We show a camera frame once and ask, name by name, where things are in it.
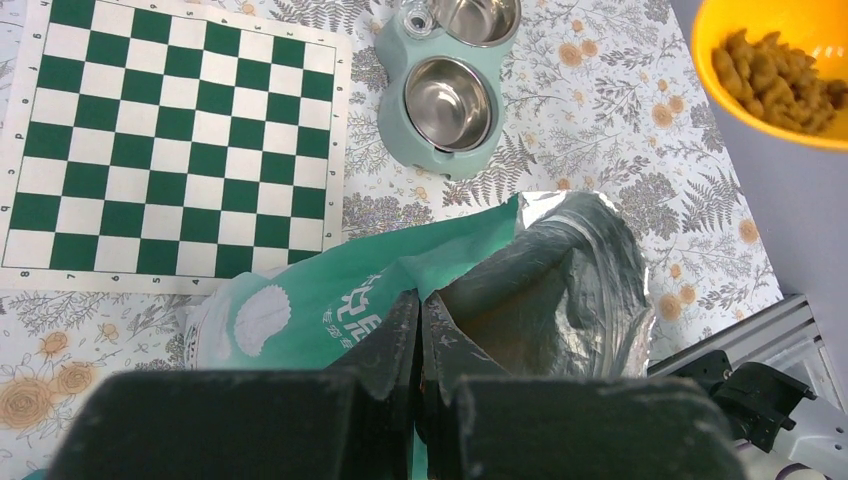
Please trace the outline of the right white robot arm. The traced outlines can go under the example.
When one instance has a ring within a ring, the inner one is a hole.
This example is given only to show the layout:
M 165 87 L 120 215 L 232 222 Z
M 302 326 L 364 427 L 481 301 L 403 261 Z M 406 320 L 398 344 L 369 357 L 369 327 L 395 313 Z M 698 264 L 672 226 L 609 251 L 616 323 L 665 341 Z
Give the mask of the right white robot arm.
M 759 362 L 733 367 L 722 350 L 667 359 L 648 375 L 694 381 L 724 412 L 734 439 L 785 457 L 792 469 L 847 477 L 847 414 L 806 383 Z

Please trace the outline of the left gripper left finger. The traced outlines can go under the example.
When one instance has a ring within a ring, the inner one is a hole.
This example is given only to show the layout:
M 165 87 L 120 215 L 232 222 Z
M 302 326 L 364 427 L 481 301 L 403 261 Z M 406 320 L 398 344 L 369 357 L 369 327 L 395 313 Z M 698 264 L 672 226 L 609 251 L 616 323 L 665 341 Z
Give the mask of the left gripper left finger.
M 407 479 L 420 301 L 321 370 L 133 371 L 89 397 L 50 479 Z

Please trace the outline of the green pet food bag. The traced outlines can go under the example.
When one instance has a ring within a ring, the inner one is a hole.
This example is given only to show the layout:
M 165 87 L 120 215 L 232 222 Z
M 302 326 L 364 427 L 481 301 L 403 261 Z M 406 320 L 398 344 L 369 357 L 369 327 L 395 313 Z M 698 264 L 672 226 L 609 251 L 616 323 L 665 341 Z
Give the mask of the green pet food bag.
M 464 218 L 340 245 L 288 267 L 242 273 L 186 326 L 191 370 L 321 370 L 386 318 L 397 297 L 438 296 L 457 327 L 509 375 L 644 375 L 654 312 L 632 231 L 597 193 L 531 193 Z M 413 376 L 414 464 L 423 343 Z

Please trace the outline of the orange plastic scoop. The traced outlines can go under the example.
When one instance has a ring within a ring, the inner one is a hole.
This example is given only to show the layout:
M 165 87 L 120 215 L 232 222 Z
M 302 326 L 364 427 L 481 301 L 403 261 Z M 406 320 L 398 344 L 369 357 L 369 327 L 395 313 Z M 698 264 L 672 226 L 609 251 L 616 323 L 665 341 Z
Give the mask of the orange plastic scoop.
M 703 1 L 690 49 L 704 89 L 731 116 L 846 152 L 846 2 Z

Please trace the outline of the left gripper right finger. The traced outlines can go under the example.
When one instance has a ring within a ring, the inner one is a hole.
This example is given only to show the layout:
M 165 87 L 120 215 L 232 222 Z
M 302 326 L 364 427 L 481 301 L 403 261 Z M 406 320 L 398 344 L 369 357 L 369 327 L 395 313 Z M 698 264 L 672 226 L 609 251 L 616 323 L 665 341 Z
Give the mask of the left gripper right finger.
M 420 311 L 431 479 L 742 479 L 718 406 L 688 379 L 509 375 L 438 296 Z

